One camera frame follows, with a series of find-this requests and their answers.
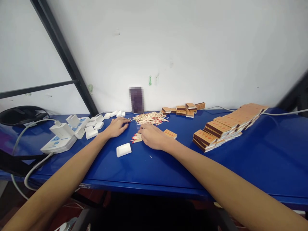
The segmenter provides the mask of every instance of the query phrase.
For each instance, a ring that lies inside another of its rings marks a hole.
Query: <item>black object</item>
[[[130,87],[129,95],[131,98],[131,104],[133,113],[143,113],[143,90],[142,87]]]
[[[279,102],[277,107],[285,111],[308,109],[308,71],[301,80],[288,92],[288,94]],[[299,115],[308,118],[307,112],[300,112]]]
[[[98,114],[97,108],[93,102],[93,99],[88,91],[88,88],[79,72],[79,69],[74,61],[74,58],[64,40],[64,37],[58,27],[58,24],[46,2],[46,0],[30,0],[36,13],[38,14],[41,22],[43,23],[51,41],[53,42],[59,56],[66,67],[72,81],[47,84],[43,86],[37,86],[32,88],[25,88],[13,91],[7,91],[0,93],[0,98],[7,98],[11,96],[22,95],[30,92],[55,88],[68,84],[75,84],[83,102],[87,106],[91,116]]]
[[[1,124],[23,128],[27,123],[49,118],[46,110],[36,106],[19,106],[0,113]]]
[[[43,160],[47,155],[35,155],[35,156],[12,156],[0,149],[0,169],[10,174],[19,177],[25,177],[28,172],[39,161]],[[34,160],[31,164],[26,164],[22,160]]]

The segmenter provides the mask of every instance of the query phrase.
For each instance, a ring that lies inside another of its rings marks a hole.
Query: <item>blue table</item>
[[[270,113],[282,113],[277,108]],[[206,155],[234,171],[264,192],[292,209],[308,210],[308,119],[297,115],[266,116],[243,135],[227,142],[210,152],[202,151],[192,142],[193,133],[203,129],[208,121],[229,113],[225,110],[198,111],[195,118],[175,114],[170,122],[158,127],[169,129],[176,134],[177,140],[192,150]],[[126,118],[133,116],[127,113]],[[68,115],[52,116],[65,122]],[[111,119],[104,120],[104,130]],[[54,134],[45,124],[29,128],[19,143],[18,155],[38,155],[40,148]],[[131,144],[132,153],[117,158],[116,147],[128,143],[139,129],[133,121],[124,133],[109,140],[97,156],[83,180],[83,187],[111,191],[179,196],[189,199],[211,199],[202,185],[171,155],[147,147],[143,142]],[[12,152],[21,128],[0,125],[0,148]],[[91,140],[85,136],[64,153],[53,156],[31,178],[44,183],[66,161],[81,150]],[[0,179],[10,180],[9,174],[0,172]]]

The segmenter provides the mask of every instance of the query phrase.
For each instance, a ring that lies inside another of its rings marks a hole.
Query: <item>right hand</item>
[[[152,149],[165,150],[175,139],[167,136],[158,127],[146,123],[142,124],[138,133],[141,134],[143,142]]]

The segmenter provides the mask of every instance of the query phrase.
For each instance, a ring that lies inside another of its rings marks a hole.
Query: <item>white cable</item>
[[[22,197],[23,197],[24,199],[29,200],[29,198],[26,197],[25,194],[23,194],[23,192],[20,190],[20,188],[19,188],[18,185],[16,184],[16,181],[15,181],[15,178],[14,178],[14,175],[13,175],[13,174],[11,174],[11,178],[12,178],[12,181],[13,181],[13,184],[14,184],[15,188],[16,188],[17,191],[20,193],[20,195],[22,195]]]
[[[39,123],[39,122],[47,121],[47,120],[56,121],[56,120],[54,120],[54,119],[42,119],[42,120],[35,121],[35,122],[33,122],[33,123],[34,123],[34,124],[37,124],[37,123]],[[17,140],[16,140],[16,142],[15,142],[15,145],[14,145],[14,147],[13,147],[12,156],[14,156],[15,149],[16,149],[16,147],[17,147],[17,145],[18,145],[18,143],[19,143],[19,141],[20,141],[22,135],[25,133],[25,131],[26,131],[29,127],[33,127],[33,126],[34,126],[33,123],[30,124],[28,127],[25,127],[25,128],[23,129],[23,131],[20,133],[20,135],[18,136],[18,138],[17,138]],[[13,184],[14,184],[15,188],[16,188],[17,191],[20,193],[20,195],[22,195],[22,197],[25,198],[26,200],[29,200],[29,198],[26,197],[25,194],[23,194],[23,192],[20,190],[20,188],[19,188],[18,185],[16,184],[16,181],[15,181],[15,178],[14,178],[14,175],[13,175],[13,174],[11,174],[11,178],[12,178],[12,181],[13,181]]]
[[[220,107],[222,109],[225,109],[225,110],[228,110],[228,111],[235,111],[235,110],[231,110],[231,109],[227,109],[227,108],[224,108],[224,107],[221,107],[221,106],[214,106],[214,107]],[[284,116],[284,115],[291,115],[291,114],[296,114],[296,113],[300,113],[300,112],[305,112],[305,111],[308,111],[308,109],[304,109],[304,110],[300,110],[300,111],[294,111],[294,112],[287,112],[287,113],[280,113],[280,114],[271,114],[271,113],[263,113],[264,115],[268,115],[268,116]]]
[[[32,174],[32,172],[37,169],[43,162],[45,162],[47,159],[49,159],[52,155],[54,154],[54,152],[51,152],[48,154],[48,156],[46,156],[44,159],[42,159],[39,163],[37,163],[29,172],[28,174],[26,175],[25,179],[24,179],[24,183],[25,183],[25,186],[30,189],[30,190],[33,190],[33,191],[37,191],[37,189],[34,189],[34,188],[31,188],[28,184],[28,179],[30,177],[30,175]]]
[[[28,127],[25,127],[25,128],[23,129],[23,131],[20,133],[19,137],[17,138],[17,140],[16,140],[16,142],[15,142],[15,145],[14,145],[14,148],[13,148],[13,151],[12,151],[12,156],[14,155],[15,149],[16,149],[16,147],[17,147],[17,145],[18,145],[18,143],[19,143],[19,141],[20,141],[22,135],[25,133],[25,131],[26,131],[28,128],[33,127],[33,126],[34,126],[33,124],[36,124],[36,123],[42,122],[42,121],[47,121],[47,120],[56,121],[56,120],[54,120],[54,119],[43,119],[43,120],[38,120],[38,121],[33,122],[32,124],[30,124]]]

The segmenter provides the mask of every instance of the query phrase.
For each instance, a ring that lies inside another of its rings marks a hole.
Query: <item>power strip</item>
[[[45,154],[51,152],[62,153],[71,149],[73,144],[76,142],[77,138],[81,139],[84,135],[84,128],[86,124],[90,121],[89,117],[79,118],[80,123],[77,127],[72,128],[74,135],[70,138],[60,139],[58,136],[54,136],[44,147],[41,148],[41,151]]]

